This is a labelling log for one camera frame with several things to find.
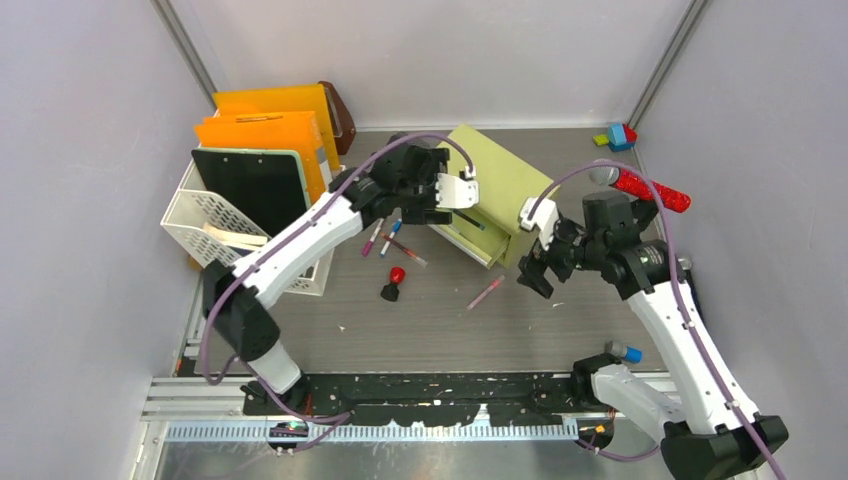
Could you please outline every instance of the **marker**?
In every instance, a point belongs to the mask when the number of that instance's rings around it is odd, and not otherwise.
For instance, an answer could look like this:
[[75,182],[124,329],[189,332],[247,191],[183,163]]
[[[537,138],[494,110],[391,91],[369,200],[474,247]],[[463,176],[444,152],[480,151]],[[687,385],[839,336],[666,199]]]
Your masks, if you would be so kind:
[[404,246],[403,246],[400,242],[398,242],[398,241],[397,241],[397,240],[395,240],[394,238],[392,238],[392,237],[390,237],[390,236],[386,235],[386,234],[385,234],[385,233],[383,233],[383,232],[380,232],[380,236],[382,236],[383,238],[385,238],[385,239],[386,239],[386,245],[388,245],[388,244],[390,244],[390,243],[391,243],[392,245],[394,245],[394,246],[398,247],[399,249],[401,249],[401,251],[403,251],[403,253],[405,253],[405,254],[409,255],[409,258],[411,258],[411,259],[415,260],[415,262],[416,262],[416,263],[418,263],[418,265],[421,265],[422,267],[426,267],[426,266],[427,266],[427,261],[426,261],[426,260],[424,260],[423,258],[421,258],[421,257],[419,257],[418,255],[416,255],[416,254],[415,254],[415,252],[413,252],[412,250],[410,250],[410,249],[408,249],[408,248],[404,247]]
[[505,278],[506,277],[504,275],[501,275],[500,277],[496,278],[495,281],[492,282],[491,285],[489,285],[488,287],[486,287],[485,290],[480,292],[480,295],[477,295],[477,298],[475,298],[474,300],[471,300],[471,303],[469,303],[468,306],[465,307],[465,309],[471,310],[472,308],[476,307],[477,304],[482,302],[483,299],[486,298],[490,293],[492,293],[492,291],[494,289],[498,288],[498,286],[501,284],[501,282],[504,281]]
[[459,210],[457,210],[455,208],[453,210],[451,210],[451,212],[453,212],[453,214],[456,215],[457,217],[459,217],[459,218],[465,220],[466,222],[470,223],[471,225],[474,225],[475,227],[479,228],[480,230],[486,229],[485,225],[478,222],[477,220],[474,220],[473,218],[469,217],[468,215],[460,212]]
[[368,243],[366,243],[365,246],[362,247],[362,256],[363,257],[367,257],[368,253],[371,252],[371,247],[374,246],[374,240],[376,240],[377,235],[380,234],[380,229],[383,228],[383,222],[385,222],[385,221],[386,221],[385,218],[381,218],[381,219],[377,220],[377,228],[374,229],[374,233],[371,234],[371,238],[368,239]]
[[387,241],[386,241],[386,244],[383,245],[383,249],[380,250],[380,257],[386,256],[386,252],[389,251],[389,245],[390,245],[389,241],[391,239],[395,238],[395,234],[397,233],[398,230],[400,230],[400,226],[401,226],[402,223],[403,223],[403,220],[398,218],[397,221],[395,222],[395,224],[392,225],[392,233],[390,233],[388,237],[385,237],[385,235],[384,235],[384,238],[386,238]]

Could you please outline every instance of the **blue cap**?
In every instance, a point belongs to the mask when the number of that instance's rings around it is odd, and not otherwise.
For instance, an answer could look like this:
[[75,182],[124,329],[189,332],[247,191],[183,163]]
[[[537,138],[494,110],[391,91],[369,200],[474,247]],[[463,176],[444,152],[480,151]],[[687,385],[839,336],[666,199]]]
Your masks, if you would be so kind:
[[621,359],[628,363],[639,363],[642,361],[642,351],[633,347],[627,347],[627,353]]

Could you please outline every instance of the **white wall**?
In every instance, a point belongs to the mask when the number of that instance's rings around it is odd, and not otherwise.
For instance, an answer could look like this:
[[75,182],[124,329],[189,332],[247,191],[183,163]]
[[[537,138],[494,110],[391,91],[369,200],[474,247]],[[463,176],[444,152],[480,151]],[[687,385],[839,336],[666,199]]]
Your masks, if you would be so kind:
[[196,286],[158,220],[211,108],[148,0],[0,18],[0,476],[126,478]]
[[633,112],[688,0],[174,0],[219,90],[336,83],[360,128]]
[[674,232],[705,321],[790,439],[789,478],[844,478],[848,3],[713,2],[640,127],[693,197]]

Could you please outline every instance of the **orange folder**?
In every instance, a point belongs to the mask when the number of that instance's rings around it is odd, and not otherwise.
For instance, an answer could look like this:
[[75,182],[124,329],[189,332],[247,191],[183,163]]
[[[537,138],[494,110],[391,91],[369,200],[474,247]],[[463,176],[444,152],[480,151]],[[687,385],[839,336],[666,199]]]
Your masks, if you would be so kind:
[[204,147],[294,150],[300,155],[312,203],[327,191],[330,167],[314,112],[208,117],[194,131]]
[[294,87],[217,92],[214,94],[218,113],[223,116],[245,113],[308,111],[315,112],[331,170],[339,170],[333,120],[324,86],[320,84]]

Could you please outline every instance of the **plastic basket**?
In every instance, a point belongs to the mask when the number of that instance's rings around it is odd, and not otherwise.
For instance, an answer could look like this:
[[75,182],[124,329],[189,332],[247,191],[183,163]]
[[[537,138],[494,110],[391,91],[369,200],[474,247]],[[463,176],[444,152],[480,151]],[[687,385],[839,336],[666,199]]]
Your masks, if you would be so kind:
[[[207,191],[194,162],[189,162],[160,225],[201,266],[216,259],[224,265],[232,265],[241,258],[233,249],[204,232],[204,223],[231,232],[268,236],[222,196]],[[333,250],[330,250],[292,282],[286,292],[323,295],[332,260]]]

